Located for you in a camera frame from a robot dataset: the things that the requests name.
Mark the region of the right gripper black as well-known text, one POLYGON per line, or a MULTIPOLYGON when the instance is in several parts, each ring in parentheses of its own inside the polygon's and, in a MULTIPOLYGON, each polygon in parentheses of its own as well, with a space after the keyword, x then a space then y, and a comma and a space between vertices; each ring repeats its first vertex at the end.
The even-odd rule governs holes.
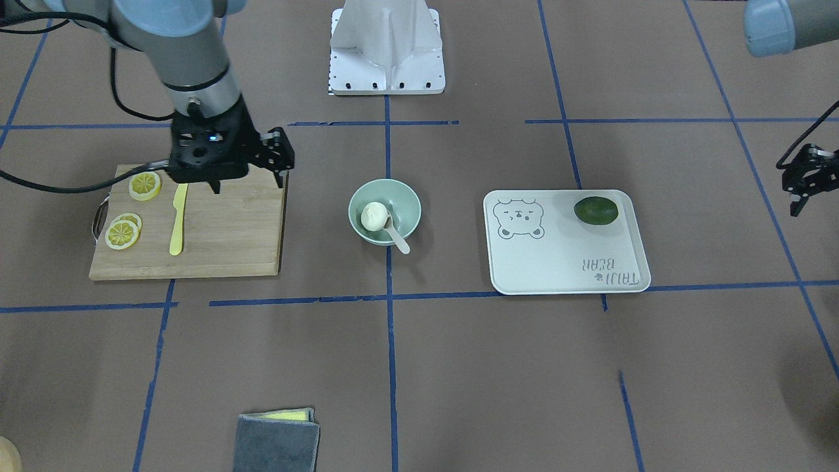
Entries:
POLYGON ((258 133, 242 96, 216 116, 206 115, 196 98, 174 114, 167 174, 174 182, 206 182, 221 194, 221 181, 243 178, 258 157, 258 133))

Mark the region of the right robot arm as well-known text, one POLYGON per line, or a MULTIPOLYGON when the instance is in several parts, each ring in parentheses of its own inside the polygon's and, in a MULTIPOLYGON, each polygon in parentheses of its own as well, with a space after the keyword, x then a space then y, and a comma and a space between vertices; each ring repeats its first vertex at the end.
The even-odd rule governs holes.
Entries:
POLYGON ((260 133, 255 129, 216 19, 244 7, 243 1, 3 1, 2 30, 61 19, 107 39, 110 62, 117 47, 146 54, 170 94, 171 152, 164 161, 146 163, 105 182, 89 186, 46 186, 3 172, 13 184, 59 194, 108 188, 137 174, 162 170, 179 184, 210 186, 243 178, 251 165, 270 169, 260 133))

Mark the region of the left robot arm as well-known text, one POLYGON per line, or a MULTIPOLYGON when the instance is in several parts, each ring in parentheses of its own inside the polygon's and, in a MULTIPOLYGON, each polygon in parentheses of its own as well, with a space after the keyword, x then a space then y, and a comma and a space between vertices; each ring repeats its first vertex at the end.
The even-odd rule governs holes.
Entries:
POLYGON ((838 39, 838 2, 747 1, 743 29, 756 58, 827 44, 838 39))

